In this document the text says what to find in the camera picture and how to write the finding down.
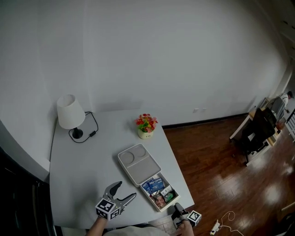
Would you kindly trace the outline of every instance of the chair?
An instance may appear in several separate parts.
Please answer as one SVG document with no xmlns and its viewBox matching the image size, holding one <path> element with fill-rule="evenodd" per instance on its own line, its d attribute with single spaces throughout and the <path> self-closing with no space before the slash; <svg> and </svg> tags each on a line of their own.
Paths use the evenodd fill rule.
<svg viewBox="0 0 295 236">
<path fill-rule="evenodd" d="M 248 155 L 250 153 L 260 152 L 264 147 L 268 146 L 265 140 L 275 134 L 275 126 L 276 117 L 269 108 L 264 111 L 257 109 L 253 121 L 242 130 L 241 139 L 233 139 L 243 151 L 246 163 L 249 162 Z"/>
</svg>

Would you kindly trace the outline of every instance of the yellow flower pot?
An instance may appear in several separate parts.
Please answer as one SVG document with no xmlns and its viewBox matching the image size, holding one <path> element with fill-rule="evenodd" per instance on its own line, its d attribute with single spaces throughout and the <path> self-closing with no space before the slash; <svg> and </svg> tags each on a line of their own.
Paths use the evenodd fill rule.
<svg viewBox="0 0 295 236">
<path fill-rule="evenodd" d="M 137 134 L 141 139 L 151 138 L 153 136 L 153 131 L 151 133 L 145 133 L 141 130 L 137 130 Z"/>
</svg>

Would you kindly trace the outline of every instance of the lamp cord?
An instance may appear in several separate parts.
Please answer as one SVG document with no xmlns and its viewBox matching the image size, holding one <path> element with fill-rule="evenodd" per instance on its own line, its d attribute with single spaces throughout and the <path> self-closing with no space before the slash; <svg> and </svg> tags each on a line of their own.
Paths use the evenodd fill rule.
<svg viewBox="0 0 295 236">
<path fill-rule="evenodd" d="M 93 119 L 94 119 L 94 121 L 95 121 L 95 123 L 96 123 L 96 127 L 97 127 L 97 129 L 96 129 L 95 131 L 93 131 L 91 134 L 89 134 L 88 138 L 85 139 L 85 140 L 82 141 L 82 142 L 77 142 L 77 141 L 75 141 L 75 140 L 73 139 L 73 137 L 71 136 L 70 132 L 71 132 L 72 130 L 74 130 L 74 129 L 69 130 L 69 136 L 70 136 L 71 139 L 72 139 L 74 142 L 76 142 L 76 143 L 83 143 L 83 142 L 87 141 L 89 138 L 91 138 L 93 135 L 95 135 L 96 132 L 98 131 L 98 124 L 97 124 L 97 122 L 96 122 L 96 119 L 95 119 L 94 116 L 93 116 L 93 113 L 92 113 L 92 112 L 85 112 L 85 116 L 87 116 L 87 115 L 89 115 L 89 114 L 92 115 L 92 117 L 93 117 Z"/>
</svg>

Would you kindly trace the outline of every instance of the gray shirt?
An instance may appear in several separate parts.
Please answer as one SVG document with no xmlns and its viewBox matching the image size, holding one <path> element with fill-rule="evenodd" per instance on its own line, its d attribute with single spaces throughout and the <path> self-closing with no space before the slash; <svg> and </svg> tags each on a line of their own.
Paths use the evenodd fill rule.
<svg viewBox="0 0 295 236">
<path fill-rule="evenodd" d="M 154 227 L 138 228 L 128 226 L 123 229 L 107 232 L 105 236 L 169 236 L 169 234 Z"/>
</svg>

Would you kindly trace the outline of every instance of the potted flower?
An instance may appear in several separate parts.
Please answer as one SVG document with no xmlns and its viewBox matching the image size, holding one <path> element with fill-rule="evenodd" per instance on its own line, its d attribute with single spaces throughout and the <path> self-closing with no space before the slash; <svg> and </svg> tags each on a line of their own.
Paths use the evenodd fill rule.
<svg viewBox="0 0 295 236">
<path fill-rule="evenodd" d="M 150 138 L 153 136 L 153 131 L 156 128 L 156 124 L 158 123 L 156 117 L 151 117 L 150 114 L 143 114 L 135 120 L 138 130 L 138 136 L 141 139 Z"/>
</svg>

